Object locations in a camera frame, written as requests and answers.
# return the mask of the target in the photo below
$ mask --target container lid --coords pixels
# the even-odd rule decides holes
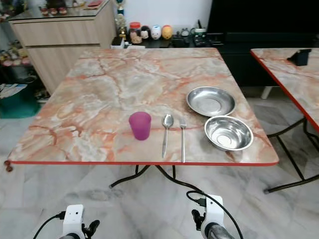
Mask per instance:
[[[140,28],[141,24],[138,21],[133,21],[130,23],[130,28]]]

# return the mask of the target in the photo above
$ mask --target bowl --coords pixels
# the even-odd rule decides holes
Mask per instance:
[[[219,149],[238,151],[248,148],[254,135],[251,129],[239,119],[231,116],[215,116],[205,123],[205,134]]]
[[[226,116],[235,109],[234,98],[217,87],[197,87],[188,93],[186,101],[192,110],[208,117]]]

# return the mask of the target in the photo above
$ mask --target cabinet drawer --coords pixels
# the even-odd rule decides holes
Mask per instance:
[[[14,24],[25,46],[97,44],[94,20]]]

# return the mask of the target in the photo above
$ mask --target teal basket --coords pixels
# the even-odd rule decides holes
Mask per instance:
[[[40,104],[33,95],[33,89],[27,86],[18,93],[0,99],[0,118],[19,119],[34,116],[40,110]]]

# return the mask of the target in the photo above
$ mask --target black phone holder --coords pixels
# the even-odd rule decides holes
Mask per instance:
[[[296,66],[306,66],[308,65],[308,57],[311,49],[298,50],[292,57],[287,58],[287,60],[293,62]]]

